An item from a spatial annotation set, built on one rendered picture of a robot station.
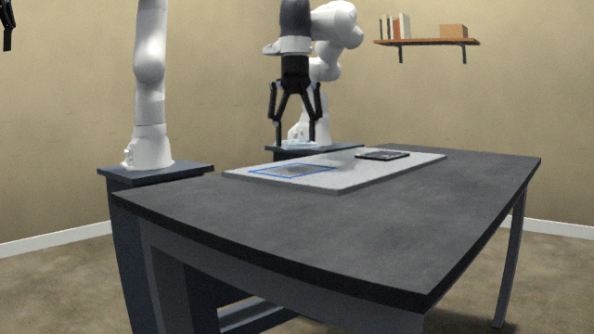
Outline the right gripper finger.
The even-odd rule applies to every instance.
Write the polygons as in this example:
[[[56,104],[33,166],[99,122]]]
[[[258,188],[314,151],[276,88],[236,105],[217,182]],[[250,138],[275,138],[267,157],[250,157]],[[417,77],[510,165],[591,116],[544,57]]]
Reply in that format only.
[[[11,51],[11,36],[16,22],[12,10],[11,0],[0,0],[0,20],[4,26],[3,52]]]

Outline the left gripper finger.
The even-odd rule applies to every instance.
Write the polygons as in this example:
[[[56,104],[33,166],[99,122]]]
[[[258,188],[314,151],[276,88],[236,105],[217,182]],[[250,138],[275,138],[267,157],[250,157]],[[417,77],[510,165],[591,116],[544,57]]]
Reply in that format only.
[[[304,106],[306,108],[307,114],[309,116],[309,141],[316,142],[316,125],[318,125],[317,118],[323,118],[323,111],[321,105],[321,97],[320,97],[320,82],[313,82],[311,81],[311,88],[313,89],[313,97],[314,97],[314,104],[315,104],[315,111],[309,99],[307,90],[305,88],[304,82],[299,82],[299,85],[302,89],[303,94],[300,95]],[[315,122],[316,121],[316,122]]]
[[[276,116],[275,116],[277,93],[278,93],[278,88],[279,88],[280,84],[281,84],[280,81],[271,82],[269,84],[271,92],[270,92],[269,107],[268,107],[268,114],[267,114],[267,118],[271,119],[272,124],[276,126],[277,147],[279,147],[279,148],[281,147],[281,121],[280,120],[282,118],[283,112],[284,112],[286,105],[288,103],[289,97],[291,96],[291,92],[295,85],[295,82],[290,82],[287,92],[285,92],[285,90],[284,90],[281,101],[278,106]]]

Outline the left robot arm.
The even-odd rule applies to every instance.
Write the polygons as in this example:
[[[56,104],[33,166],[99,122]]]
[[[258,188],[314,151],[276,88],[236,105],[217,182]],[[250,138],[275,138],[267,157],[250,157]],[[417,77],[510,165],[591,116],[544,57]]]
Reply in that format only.
[[[355,25],[357,24],[356,11],[353,4],[342,0],[330,2],[313,11],[309,0],[282,0],[279,12],[280,36],[278,41],[263,48],[263,54],[275,57],[307,56],[314,51],[311,42],[318,41],[315,45],[318,57],[309,58],[311,81],[326,83],[337,81],[341,76],[341,66],[337,64],[337,58],[344,48],[355,49],[364,39],[364,33]],[[319,147],[330,146],[332,144],[327,113],[329,112],[328,96],[323,91],[319,91],[323,118],[319,119],[316,125],[316,143]],[[300,121],[288,131],[287,140],[309,141],[309,121],[303,103]]]

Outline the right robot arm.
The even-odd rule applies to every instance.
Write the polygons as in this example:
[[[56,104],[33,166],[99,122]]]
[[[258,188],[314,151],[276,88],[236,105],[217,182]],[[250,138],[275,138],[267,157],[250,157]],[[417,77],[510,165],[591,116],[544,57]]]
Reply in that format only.
[[[120,163],[128,171],[155,170],[174,164],[164,112],[168,0],[138,0],[138,4],[133,58],[137,126],[133,127],[132,140],[124,151],[125,160]]]

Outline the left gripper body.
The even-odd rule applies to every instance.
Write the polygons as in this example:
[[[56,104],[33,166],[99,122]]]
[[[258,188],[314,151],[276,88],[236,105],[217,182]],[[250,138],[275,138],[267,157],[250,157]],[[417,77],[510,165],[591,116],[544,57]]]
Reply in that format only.
[[[295,82],[291,95],[302,95],[303,92],[299,82],[304,82],[306,89],[311,84],[309,57],[301,55],[282,56],[281,77],[279,80],[285,92],[287,92],[290,82]]]

